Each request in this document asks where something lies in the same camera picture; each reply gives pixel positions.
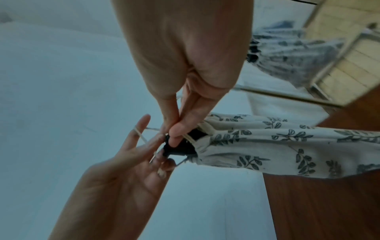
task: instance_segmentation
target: curtain rod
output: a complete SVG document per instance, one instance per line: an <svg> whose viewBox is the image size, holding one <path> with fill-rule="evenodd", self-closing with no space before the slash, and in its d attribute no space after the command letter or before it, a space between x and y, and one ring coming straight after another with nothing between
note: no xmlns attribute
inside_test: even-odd
<svg viewBox="0 0 380 240"><path fill-rule="evenodd" d="M263 89L257 89L253 87L246 87L242 86L239 84L236 84L233 88L235 91L244 91L247 93L257 93L260 95L265 95L265 96L272 96L276 98L283 98L283 99L288 99L288 100L293 100L297 102L305 102L305 103L310 103L310 104L316 104L324 107L332 107L332 108L343 108L344 106L338 103L326 101L326 100L320 100L320 99L315 99L315 98L307 98L307 97L302 97L302 96L295 96L292 94L287 94L287 93L279 93L275 91L269 91L269 90L263 90Z"/></svg>

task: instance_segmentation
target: brown wooden surface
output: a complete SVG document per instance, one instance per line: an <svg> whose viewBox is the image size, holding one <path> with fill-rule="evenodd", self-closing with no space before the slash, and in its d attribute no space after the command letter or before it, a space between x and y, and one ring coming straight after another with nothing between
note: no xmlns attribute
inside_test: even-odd
<svg viewBox="0 0 380 240"><path fill-rule="evenodd" d="M380 131L380 86L318 126ZM380 239L380 171L338 180L264 174L264 180L278 240Z"/></svg>

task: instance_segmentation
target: curtain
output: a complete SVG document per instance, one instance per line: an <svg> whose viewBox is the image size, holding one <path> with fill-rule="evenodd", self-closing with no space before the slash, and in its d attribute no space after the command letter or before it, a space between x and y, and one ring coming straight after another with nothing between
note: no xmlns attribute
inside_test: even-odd
<svg viewBox="0 0 380 240"><path fill-rule="evenodd" d="M336 59L344 40L308 40L304 36L305 31L294 29L291 22L255 31L247 61L295 87L308 86L321 69Z"/></svg>
<svg viewBox="0 0 380 240"><path fill-rule="evenodd" d="M276 175L341 178L380 168L380 132L328 129L276 117L213 113L185 162Z"/></svg>

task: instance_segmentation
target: dark brown wood panel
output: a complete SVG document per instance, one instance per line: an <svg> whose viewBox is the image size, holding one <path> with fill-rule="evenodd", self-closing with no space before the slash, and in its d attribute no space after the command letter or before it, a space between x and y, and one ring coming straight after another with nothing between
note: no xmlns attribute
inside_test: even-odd
<svg viewBox="0 0 380 240"><path fill-rule="evenodd" d="M380 86L318 126L380 131ZM380 239L380 171L338 180L264 174L264 180L278 240Z"/></svg>

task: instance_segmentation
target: black clip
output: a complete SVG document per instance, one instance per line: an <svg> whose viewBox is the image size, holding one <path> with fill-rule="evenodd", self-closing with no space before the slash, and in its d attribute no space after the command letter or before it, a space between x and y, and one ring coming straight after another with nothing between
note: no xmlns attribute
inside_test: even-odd
<svg viewBox="0 0 380 240"><path fill-rule="evenodd" d="M207 136L204 132L198 129L193 129L188 135L194 139L198 140L204 136ZM169 145L169 135L166 135L165 145L163 147L164 157L169 157L169 155L179 155L179 156L190 156L197 155L194 146L186 139L183 139L177 147L171 147Z"/></svg>

